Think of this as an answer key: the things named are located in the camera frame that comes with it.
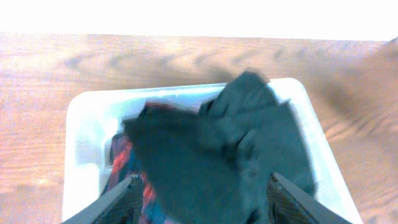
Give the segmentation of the red navy plaid shirt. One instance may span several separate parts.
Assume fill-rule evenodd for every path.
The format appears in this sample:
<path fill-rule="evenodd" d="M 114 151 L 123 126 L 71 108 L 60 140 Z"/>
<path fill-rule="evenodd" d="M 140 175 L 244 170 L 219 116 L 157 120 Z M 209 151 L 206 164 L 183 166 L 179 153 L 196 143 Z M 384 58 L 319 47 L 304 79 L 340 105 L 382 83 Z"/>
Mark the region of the red navy plaid shirt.
<path fill-rule="evenodd" d="M 113 168 L 103 193 L 133 178 L 140 187 L 137 210 L 124 223 L 208 223 L 203 202 L 206 160 L 197 150 L 202 115 L 162 103 L 147 103 L 123 121 L 111 143 Z"/>

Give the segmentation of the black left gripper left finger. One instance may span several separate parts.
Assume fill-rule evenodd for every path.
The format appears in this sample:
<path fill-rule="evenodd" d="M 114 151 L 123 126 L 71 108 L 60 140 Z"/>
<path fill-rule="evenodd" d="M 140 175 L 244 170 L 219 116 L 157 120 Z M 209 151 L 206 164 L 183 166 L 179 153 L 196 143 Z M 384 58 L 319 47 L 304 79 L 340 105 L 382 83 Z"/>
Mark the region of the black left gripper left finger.
<path fill-rule="evenodd" d="M 143 190 L 140 176 L 130 175 L 63 224 L 138 224 Z"/>

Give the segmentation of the large black garment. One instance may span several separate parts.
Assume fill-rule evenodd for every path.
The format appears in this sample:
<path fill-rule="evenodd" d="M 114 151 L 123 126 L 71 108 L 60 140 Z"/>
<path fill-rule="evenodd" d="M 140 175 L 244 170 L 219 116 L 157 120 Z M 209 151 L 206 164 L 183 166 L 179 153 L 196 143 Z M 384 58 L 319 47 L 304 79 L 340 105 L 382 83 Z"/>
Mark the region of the large black garment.
<path fill-rule="evenodd" d="M 243 223 L 253 212 L 266 222 L 272 172 L 315 193 L 292 105 L 255 73 L 197 113 L 147 106 L 124 125 L 161 209 L 180 223 Z"/>

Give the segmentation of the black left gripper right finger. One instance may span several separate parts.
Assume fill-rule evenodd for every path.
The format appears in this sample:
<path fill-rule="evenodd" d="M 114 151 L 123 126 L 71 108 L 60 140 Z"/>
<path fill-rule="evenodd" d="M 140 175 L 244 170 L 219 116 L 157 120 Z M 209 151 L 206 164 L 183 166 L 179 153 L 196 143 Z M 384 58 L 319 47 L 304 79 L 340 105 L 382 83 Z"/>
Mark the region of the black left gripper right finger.
<path fill-rule="evenodd" d="M 269 176 L 266 194 L 273 224 L 350 224 L 276 172 Z"/>

